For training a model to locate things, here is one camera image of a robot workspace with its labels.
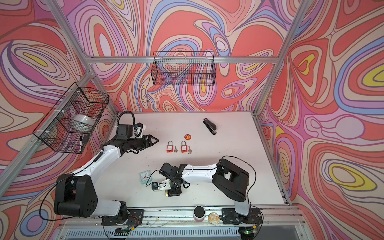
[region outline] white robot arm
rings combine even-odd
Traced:
[[[77,217],[120,216],[122,219],[128,218],[126,203],[98,198],[93,183],[124,153],[138,154],[139,151],[151,147],[159,140],[151,135],[142,135],[142,129],[145,128],[143,124],[135,124],[134,121],[133,125],[119,124],[121,115],[117,120],[116,135],[103,146],[95,157],[72,174],[63,174],[58,177],[54,205],[56,214]],[[220,159],[217,164],[209,166],[181,164],[176,167],[164,163],[159,173],[166,177],[170,186],[167,189],[169,197],[179,196],[181,185],[185,187],[185,184],[211,182],[227,197],[234,200],[235,211],[238,214],[248,215],[249,205],[246,190],[249,184],[249,174],[226,159]],[[153,190],[159,189],[156,184],[152,183]]]

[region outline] black lid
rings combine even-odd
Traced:
[[[202,218],[205,216],[205,210],[201,206],[195,207],[194,213],[195,213],[195,216],[198,218]]]

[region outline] white table surface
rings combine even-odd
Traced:
[[[206,128],[204,118],[217,126],[216,135]],[[233,200],[212,183],[191,184],[187,189],[182,188],[180,196],[166,197],[165,191],[154,192],[150,186],[142,185],[139,177],[146,170],[160,169],[165,162],[177,167],[183,163],[210,165],[224,155],[232,155],[256,170],[256,183],[249,192],[252,204],[284,203],[251,113],[140,113],[135,114],[135,119],[146,126],[144,134],[153,135],[159,142],[138,155],[125,153],[112,163],[95,183],[99,198],[122,200],[127,207],[232,206]],[[120,124],[132,124],[131,115],[123,115]],[[192,154],[181,152],[181,141],[186,134],[192,136],[186,140]],[[177,146],[177,153],[166,152],[168,141]],[[242,161],[226,159],[249,173],[249,188],[255,179],[254,171]],[[158,172],[152,175],[152,181],[162,180],[165,177]]]

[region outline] padlock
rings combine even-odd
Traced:
[[[167,152],[173,152],[173,142],[172,141],[168,141]]]
[[[181,152],[187,152],[187,143],[185,141],[181,141]]]

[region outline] psychedelic wall pattern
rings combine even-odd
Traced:
[[[94,64],[118,111],[252,111],[272,64],[231,63],[215,86],[153,85],[151,64]]]
[[[44,0],[0,1],[0,171],[31,137],[41,118],[84,75]],[[112,124],[106,109],[82,155],[42,145],[0,198],[0,239],[48,239],[59,222],[43,221],[38,208],[62,173],[82,166],[99,150]],[[43,205],[53,213],[54,191]]]
[[[384,1],[316,0],[258,110],[315,239],[384,238]]]
[[[90,56],[205,50],[216,56],[276,56],[297,6],[289,0],[85,0],[62,10]],[[94,64],[120,111],[250,111],[270,68],[217,64],[217,86],[199,88],[153,86],[151,64]]]

